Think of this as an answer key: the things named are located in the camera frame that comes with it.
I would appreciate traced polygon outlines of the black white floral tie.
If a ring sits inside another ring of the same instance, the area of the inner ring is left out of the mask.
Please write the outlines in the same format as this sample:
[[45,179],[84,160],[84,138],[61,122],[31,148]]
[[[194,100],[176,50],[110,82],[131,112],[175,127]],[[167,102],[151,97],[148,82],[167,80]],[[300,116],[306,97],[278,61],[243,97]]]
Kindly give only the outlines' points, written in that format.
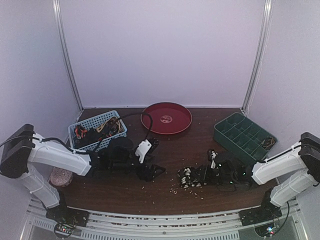
[[177,176],[179,180],[179,186],[184,189],[201,187],[204,183],[201,180],[198,168],[184,167],[177,172]]

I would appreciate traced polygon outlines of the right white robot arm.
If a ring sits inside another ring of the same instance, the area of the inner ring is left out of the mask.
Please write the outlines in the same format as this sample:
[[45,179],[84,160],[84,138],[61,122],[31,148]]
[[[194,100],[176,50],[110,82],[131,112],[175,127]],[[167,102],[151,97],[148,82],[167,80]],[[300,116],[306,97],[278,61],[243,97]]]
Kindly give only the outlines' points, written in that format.
[[253,165],[244,166],[229,152],[216,154],[211,150],[209,159],[210,164],[196,168],[192,174],[203,185],[229,182],[235,187],[252,187],[292,174],[265,193],[263,205],[256,210],[256,216],[261,221],[268,220],[276,208],[291,198],[320,184],[320,139],[309,132],[301,134],[300,140],[287,150]]

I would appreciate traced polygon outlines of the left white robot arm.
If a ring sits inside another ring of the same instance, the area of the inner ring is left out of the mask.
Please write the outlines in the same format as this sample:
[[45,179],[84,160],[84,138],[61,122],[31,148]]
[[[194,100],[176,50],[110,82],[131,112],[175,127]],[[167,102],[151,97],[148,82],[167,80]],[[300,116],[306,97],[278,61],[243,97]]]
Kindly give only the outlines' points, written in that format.
[[144,139],[137,147],[127,137],[112,138],[106,147],[77,150],[55,137],[43,138],[25,124],[1,143],[0,174],[18,179],[61,222],[72,218],[72,211],[63,204],[62,195],[37,171],[34,164],[44,164],[82,177],[97,177],[113,171],[135,172],[140,180],[151,182],[166,168],[148,162],[158,146],[155,138]]

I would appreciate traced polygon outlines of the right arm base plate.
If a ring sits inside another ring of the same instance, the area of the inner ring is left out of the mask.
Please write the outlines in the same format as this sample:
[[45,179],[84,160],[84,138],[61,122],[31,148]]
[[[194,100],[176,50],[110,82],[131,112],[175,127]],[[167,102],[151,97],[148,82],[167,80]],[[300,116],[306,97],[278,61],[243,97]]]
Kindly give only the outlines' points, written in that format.
[[262,238],[271,238],[282,229],[281,208],[272,204],[241,210],[239,218],[242,226],[255,225],[255,233]]

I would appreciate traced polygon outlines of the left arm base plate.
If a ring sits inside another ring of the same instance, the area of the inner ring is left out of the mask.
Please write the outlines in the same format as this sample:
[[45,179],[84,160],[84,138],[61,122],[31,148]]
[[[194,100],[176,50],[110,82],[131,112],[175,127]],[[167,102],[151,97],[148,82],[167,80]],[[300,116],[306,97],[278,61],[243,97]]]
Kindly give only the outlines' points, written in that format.
[[55,207],[48,208],[42,204],[46,210],[46,218],[54,220],[53,233],[59,239],[69,238],[76,227],[86,227],[90,213],[85,210],[70,208],[64,200],[60,200]]

